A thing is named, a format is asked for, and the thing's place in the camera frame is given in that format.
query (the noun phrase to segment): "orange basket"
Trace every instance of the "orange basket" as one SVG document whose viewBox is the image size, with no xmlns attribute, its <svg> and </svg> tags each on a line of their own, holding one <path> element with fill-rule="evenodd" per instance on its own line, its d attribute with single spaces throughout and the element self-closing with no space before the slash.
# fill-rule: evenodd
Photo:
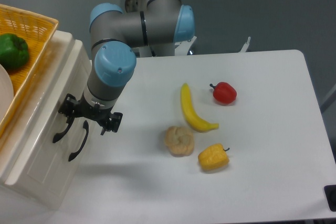
<svg viewBox="0 0 336 224">
<path fill-rule="evenodd" d="M 25 39 L 29 52 L 28 63 L 15 71 L 8 71 L 14 88 L 14 99 L 0 122 L 0 148 L 6 125 L 28 92 L 29 83 L 57 26 L 56 19 L 0 4 L 0 35 L 12 33 Z"/>
</svg>

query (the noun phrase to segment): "white plate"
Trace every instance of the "white plate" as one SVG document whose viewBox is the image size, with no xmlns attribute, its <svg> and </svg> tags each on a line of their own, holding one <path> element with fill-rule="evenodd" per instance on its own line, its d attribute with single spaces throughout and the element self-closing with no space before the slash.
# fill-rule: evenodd
<svg viewBox="0 0 336 224">
<path fill-rule="evenodd" d="M 0 65 L 0 121 L 14 98 L 13 84 L 7 71 Z"/>
</svg>

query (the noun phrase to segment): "green bell pepper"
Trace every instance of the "green bell pepper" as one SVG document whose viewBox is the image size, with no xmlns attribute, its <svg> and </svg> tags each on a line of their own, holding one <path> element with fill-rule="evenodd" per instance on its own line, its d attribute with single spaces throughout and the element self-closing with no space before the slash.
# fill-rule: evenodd
<svg viewBox="0 0 336 224">
<path fill-rule="evenodd" d="M 0 64 L 5 69 L 17 69 L 28 60 L 28 45 L 24 39 L 15 34 L 0 35 Z"/>
</svg>

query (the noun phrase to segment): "drawer handle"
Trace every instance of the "drawer handle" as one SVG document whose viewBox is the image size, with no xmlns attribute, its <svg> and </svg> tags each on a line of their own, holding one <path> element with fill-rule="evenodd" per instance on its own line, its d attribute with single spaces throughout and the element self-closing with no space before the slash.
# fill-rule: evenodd
<svg viewBox="0 0 336 224">
<path fill-rule="evenodd" d="M 67 124 L 68 126 L 66 127 L 66 129 L 63 131 L 63 132 L 60 132 L 60 133 L 56 133 L 54 135 L 54 138 L 53 138 L 53 143 L 57 143 L 58 141 L 60 141 L 69 131 L 69 129 L 71 128 L 72 126 L 72 123 L 74 122 L 75 118 L 72 116 L 72 117 L 67 117 Z"/>
<path fill-rule="evenodd" d="M 78 156 L 78 154 L 82 151 L 82 149 L 83 149 L 83 147 L 86 143 L 86 140 L 88 139 L 88 135 L 89 135 L 89 123 L 88 123 L 88 121 L 86 121 L 86 120 L 84 121 L 83 128 L 86 130 L 86 134 L 85 134 L 85 137 L 83 139 L 82 145 L 79 147 L 78 151 L 72 152 L 70 154 L 69 159 L 68 159 L 69 162 L 74 160 Z"/>
</svg>

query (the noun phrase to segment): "banana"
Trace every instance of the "banana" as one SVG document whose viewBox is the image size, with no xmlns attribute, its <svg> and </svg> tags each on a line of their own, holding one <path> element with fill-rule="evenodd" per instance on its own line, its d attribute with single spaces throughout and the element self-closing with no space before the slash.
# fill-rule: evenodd
<svg viewBox="0 0 336 224">
<path fill-rule="evenodd" d="M 181 107 L 185 119 L 194 130 L 205 132 L 219 127 L 218 123 L 209 123 L 197 115 L 193 107 L 190 88 L 187 83 L 184 83 L 181 87 Z"/>
</svg>

